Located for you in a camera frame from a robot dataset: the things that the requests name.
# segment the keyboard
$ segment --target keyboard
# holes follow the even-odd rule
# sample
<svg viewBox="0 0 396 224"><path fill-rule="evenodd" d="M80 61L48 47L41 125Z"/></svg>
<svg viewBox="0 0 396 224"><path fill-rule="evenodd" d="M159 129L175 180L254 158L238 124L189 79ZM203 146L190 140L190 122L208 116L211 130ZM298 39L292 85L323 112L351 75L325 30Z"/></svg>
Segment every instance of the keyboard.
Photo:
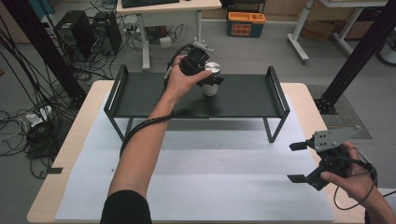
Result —
<svg viewBox="0 0 396 224"><path fill-rule="evenodd" d="M178 3L180 0L121 0L122 7L147 7L162 4Z"/></svg>

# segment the black pole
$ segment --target black pole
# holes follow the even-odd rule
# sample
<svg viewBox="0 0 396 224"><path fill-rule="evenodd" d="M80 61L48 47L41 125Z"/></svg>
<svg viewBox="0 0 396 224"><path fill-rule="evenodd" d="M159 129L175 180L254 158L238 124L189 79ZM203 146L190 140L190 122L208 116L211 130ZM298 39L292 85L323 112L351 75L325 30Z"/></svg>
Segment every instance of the black pole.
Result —
<svg viewBox="0 0 396 224"><path fill-rule="evenodd" d="M329 88L315 103L321 114L329 113L352 80L396 27L396 0L388 0L366 35L346 60Z"/></svg>
<svg viewBox="0 0 396 224"><path fill-rule="evenodd" d="M80 107L84 102L86 92L78 85L72 70L67 66L61 53L56 49L50 36L38 19L29 0L0 0L9 14L21 27L32 45L43 58L53 75L67 92L72 103Z"/></svg>

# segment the floor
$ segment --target floor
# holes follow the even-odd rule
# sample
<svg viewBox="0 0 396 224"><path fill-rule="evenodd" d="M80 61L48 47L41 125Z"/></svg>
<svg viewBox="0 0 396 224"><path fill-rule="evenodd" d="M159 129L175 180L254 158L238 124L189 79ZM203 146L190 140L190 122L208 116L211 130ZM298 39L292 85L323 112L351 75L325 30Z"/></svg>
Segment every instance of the floor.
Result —
<svg viewBox="0 0 396 224"><path fill-rule="evenodd" d="M54 20L63 15L68 9L91 7L86 5L60 4L55 8L57 15ZM87 10L87 14L94 15L95 9ZM134 24L134 17L125 18L126 23ZM262 30L260 38L239 38L227 36L225 21L204 21L203 39L206 44L215 49L210 54L212 62L221 65L222 74L262 74L268 66L273 66L281 82L301 82L310 85L329 85L344 62L347 55L337 45L329 41L313 41L300 39L300 43L308 56L309 62L302 65L297 53L286 38L292 33L295 24L292 22L268 21ZM184 25L180 32L179 43L172 48L161 49L151 46L151 72L165 72L166 64L184 44L193 41L194 25ZM127 64L128 69L141 71L141 51L134 49L131 43L125 47L119 57L114 60L111 68L105 64L101 74L110 77L116 74L120 64ZM45 66L30 44L18 45L19 50L45 74ZM22 82L27 83L22 70L6 53L3 47L0 51L6 55ZM32 107L26 93L17 82L3 58L0 67L6 73L0 76L0 110L7 111L10 116L17 115L21 109ZM362 122L373 139L353 140L356 146L372 161L379 172L378 186L380 188L396 188L393 160L396 158L396 68L382 64L375 56L364 66L359 75L345 91L345 96L353 105ZM18 123L10 123L0 129L0 139L16 146L21 137L13 135L20 129ZM8 150L5 142L0 143L0 153ZM2 223L28 223L26 214L37 195L43 180L34 178L30 171L31 161L24 153L15 156L0 157L0 219ZM33 170L39 175L45 171L40 161L34 161Z"/></svg>

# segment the white mat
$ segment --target white mat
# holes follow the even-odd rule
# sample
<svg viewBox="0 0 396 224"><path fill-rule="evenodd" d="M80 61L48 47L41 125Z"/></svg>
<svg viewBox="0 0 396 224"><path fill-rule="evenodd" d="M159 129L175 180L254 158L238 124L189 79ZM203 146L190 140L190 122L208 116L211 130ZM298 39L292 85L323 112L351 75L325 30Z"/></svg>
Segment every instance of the white mat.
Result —
<svg viewBox="0 0 396 224"><path fill-rule="evenodd" d="M153 221L333 221L323 191L286 177L316 168L308 150L289 149L304 141L289 104L291 112L273 144L262 119L172 120L148 189ZM125 130L127 120L119 123ZM273 130L277 124L278 119L270 119ZM55 219L100 219L120 146L101 109Z"/></svg>

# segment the hand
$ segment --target hand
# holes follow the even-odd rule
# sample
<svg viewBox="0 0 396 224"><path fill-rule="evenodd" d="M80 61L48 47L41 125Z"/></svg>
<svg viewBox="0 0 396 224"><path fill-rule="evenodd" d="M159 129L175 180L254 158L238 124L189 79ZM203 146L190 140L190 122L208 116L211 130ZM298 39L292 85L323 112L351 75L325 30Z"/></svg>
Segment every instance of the hand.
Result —
<svg viewBox="0 0 396 224"><path fill-rule="evenodd" d="M171 73L169 75L168 85L164 93L164 95L173 98L176 102L178 102L178 100L198 81L209 77L212 74L211 71L205 70L194 76L184 75L180 71L179 67L181 59L184 57L185 55L180 55L175 58Z"/></svg>
<svg viewBox="0 0 396 224"><path fill-rule="evenodd" d="M353 144L345 142L343 146L347 148L347 153L351 159L359 159L358 151ZM353 162L350 164L346 173L348 176L347 179L330 172L323 172L320 176L345 190L349 197L355 199L357 202L361 202L373 185L371 177L363 167Z"/></svg>

